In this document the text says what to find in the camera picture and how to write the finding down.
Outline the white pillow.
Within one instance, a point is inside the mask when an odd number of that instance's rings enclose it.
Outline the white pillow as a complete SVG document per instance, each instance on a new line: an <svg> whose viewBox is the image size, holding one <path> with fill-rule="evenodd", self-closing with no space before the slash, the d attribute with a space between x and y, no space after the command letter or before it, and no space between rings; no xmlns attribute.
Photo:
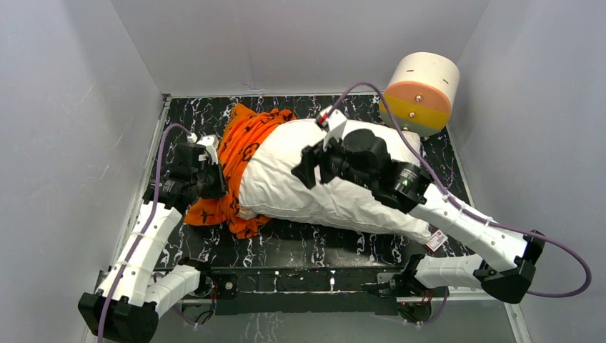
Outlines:
<svg viewBox="0 0 606 343"><path fill-rule="evenodd" d="M421 244L431 237L429 224L375 200L370 190L339 178L307 189L292 175L301 150L325 133L312 119L279 125L256 149L239 189L239 217L317 224L370 234L404 235Z"/></svg>

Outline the orange patterned plush pillowcase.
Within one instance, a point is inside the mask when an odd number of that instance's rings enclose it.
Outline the orange patterned plush pillowcase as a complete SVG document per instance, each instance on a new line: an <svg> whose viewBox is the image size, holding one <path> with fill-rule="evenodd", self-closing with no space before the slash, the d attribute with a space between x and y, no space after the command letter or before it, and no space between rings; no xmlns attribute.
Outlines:
<svg viewBox="0 0 606 343"><path fill-rule="evenodd" d="M242 177L261 143L279 125L296 118L296 114L288 109L256 113L243 104L235 105L218 150L227 194L219 199L198 199L188 209L184 223L201 227L226 222L230 232L238 239L258 235L259 228L269 221L269 217L254 214L251 219L242 218L243 208L239 203Z"/></svg>

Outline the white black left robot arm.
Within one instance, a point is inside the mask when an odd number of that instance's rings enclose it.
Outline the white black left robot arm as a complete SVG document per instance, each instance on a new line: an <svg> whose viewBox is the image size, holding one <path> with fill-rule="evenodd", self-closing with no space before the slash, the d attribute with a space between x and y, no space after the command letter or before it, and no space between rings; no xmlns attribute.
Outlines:
<svg viewBox="0 0 606 343"><path fill-rule="evenodd" d="M168 174L154 178L142 197L136 224L117 261L78 310L99 340L150 342L159 319L187 296L209 299L216 308L220 281L199 259L184 257L166 274L154 271L173 230L188 206L227 193L215 136L176 145Z"/></svg>

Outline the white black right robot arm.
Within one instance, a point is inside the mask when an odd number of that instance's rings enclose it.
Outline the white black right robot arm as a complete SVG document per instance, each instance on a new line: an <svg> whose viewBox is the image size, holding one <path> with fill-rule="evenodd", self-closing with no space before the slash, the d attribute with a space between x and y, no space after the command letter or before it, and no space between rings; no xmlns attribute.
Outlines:
<svg viewBox="0 0 606 343"><path fill-rule="evenodd" d="M388 289L394 296L419 296L438 287L466 287L518 304L530 288L545 248L537 232L516 234L494 228L491 219L443 194L425 169L393 159L386 142L368 129L306 146L291 173L308 189L334 178L368 189L386 207L444 229L474 252L463 257L416 254L400 275L380 282L382 296Z"/></svg>

